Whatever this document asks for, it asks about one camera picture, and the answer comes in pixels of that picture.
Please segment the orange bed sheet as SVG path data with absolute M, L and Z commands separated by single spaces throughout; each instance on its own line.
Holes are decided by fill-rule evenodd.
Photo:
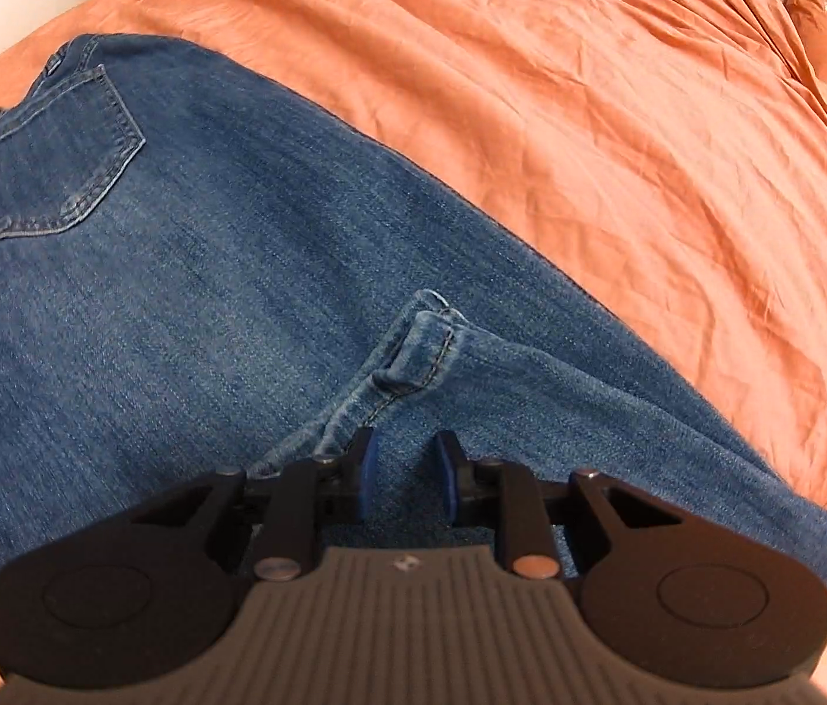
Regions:
M 291 86 L 555 261 L 827 506 L 827 85 L 781 0 L 89 0 Z M 827 691 L 827 649 L 816 672 Z

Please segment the blue denim jeans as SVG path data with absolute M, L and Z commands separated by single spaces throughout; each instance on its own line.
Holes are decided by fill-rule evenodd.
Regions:
M 827 511 L 565 274 L 409 159 L 170 38 L 0 110 L 0 568 L 215 469 L 377 435 L 344 543 L 455 544 L 429 458 L 593 468 L 809 565 Z

